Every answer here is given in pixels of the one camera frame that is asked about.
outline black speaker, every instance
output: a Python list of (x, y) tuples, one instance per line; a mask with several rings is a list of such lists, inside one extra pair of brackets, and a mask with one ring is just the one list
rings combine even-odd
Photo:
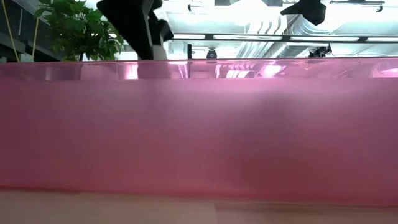
[(188, 59), (192, 59), (192, 44), (188, 44), (187, 52), (188, 52)]
[(314, 25), (319, 25), (325, 20), (326, 6), (320, 0), (300, 0), (280, 12), (281, 15), (303, 15)]

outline pink translucent panel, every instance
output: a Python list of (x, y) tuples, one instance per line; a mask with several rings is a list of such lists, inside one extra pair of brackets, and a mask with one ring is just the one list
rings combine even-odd
[(0, 75), (25, 80), (398, 77), (398, 58), (19, 63)]
[(0, 187), (396, 206), (395, 65), (0, 65)]

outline potted plant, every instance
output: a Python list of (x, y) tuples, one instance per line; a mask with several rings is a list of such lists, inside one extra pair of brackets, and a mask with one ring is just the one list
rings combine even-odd
[(35, 13), (44, 15), (52, 33), (52, 48), (64, 60), (82, 61), (84, 54), (93, 60), (115, 60), (123, 38), (99, 10), (86, 7), (86, 1), (39, 0)]

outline fluorescent light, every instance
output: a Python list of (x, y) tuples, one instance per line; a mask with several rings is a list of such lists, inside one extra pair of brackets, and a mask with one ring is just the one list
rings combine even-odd
[(281, 36), (261, 36), (261, 35), (214, 35), (214, 39), (227, 40), (282, 40)]
[(296, 41), (358, 41), (359, 37), (338, 37), (338, 36), (329, 36), (329, 37), (312, 37), (312, 36), (302, 36), (302, 37), (291, 37), (290, 40)]
[(204, 39), (204, 34), (174, 34), (174, 39)]
[(398, 42), (398, 37), (369, 37), (366, 41)]
[(314, 43), (314, 42), (288, 42), (286, 43), (288, 46), (314, 46), (314, 47), (328, 47), (329, 44), (326, 43)]
[(379, 6), (381, 4), (386, 3), (385, 1), (360, 1), (360, 2), (351, 2), (351, 1), (330, 1), (330, 4), (358, 4), (363, 6)]

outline ceiling duct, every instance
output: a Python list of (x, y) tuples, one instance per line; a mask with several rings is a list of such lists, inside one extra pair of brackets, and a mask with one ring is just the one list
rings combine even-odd
[(267, 6), (271, 7), (282, 7), (284, 1), (283, 0), (261, 0), (263, 1)]
[[(291, 26), (288, 26), (285, 35), (327, 35), (330, 30), (322, 30), (299, 16)], [(306, 50), (309, 45), (287, 45), (284, 42), (275, 42), (263, 55), (263, 58), (293, 58)]]
[(214, 0), (215, 6), (230, 6), (239, 0)]
[[(252, 22), (248, 34), (281, 34), (286, 30), (287, 20), (275, 16), (272, 21)], [(272, 46), (272, 42), (243, 42), (236, 58), (262, 58)]]

